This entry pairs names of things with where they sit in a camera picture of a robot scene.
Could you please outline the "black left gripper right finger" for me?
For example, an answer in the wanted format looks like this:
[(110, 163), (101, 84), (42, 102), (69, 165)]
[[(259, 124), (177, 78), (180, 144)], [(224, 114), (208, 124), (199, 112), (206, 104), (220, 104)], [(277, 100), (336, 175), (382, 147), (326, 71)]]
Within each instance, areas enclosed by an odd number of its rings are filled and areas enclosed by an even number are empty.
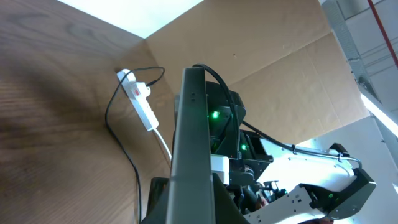
[(213, 174), (216, 224), (249, 224), (240, 214), (217, 174)]

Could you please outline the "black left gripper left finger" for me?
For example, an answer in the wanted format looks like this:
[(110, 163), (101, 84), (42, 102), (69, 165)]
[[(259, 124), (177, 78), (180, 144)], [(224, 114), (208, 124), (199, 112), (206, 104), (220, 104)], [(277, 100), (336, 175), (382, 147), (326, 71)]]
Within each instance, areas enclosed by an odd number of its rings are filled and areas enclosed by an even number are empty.
[(146, 217), (141, 224), (165, 224), (169, 197), (169, 178), (154, 177), (150, 183)]

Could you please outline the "silver smartphone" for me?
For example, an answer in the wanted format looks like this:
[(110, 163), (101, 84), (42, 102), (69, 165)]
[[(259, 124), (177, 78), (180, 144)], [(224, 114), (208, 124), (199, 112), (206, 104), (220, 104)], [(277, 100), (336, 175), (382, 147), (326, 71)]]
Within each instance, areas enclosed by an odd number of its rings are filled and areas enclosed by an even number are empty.
[(165, 222), (215, 222), (205, 71), (202, 68), (183, 71)]

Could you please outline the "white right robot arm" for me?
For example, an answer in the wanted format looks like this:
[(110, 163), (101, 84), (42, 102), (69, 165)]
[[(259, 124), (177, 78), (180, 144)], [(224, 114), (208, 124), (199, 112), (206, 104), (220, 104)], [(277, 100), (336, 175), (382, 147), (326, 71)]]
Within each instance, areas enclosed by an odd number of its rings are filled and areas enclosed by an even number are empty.
[(206, 83), (211, 165), (234, 204), (238, 223), (333, 223), (353, 217), (376, 188), (341, 144), (325, 151), (283, 144), (244, 123), (236, 92)]

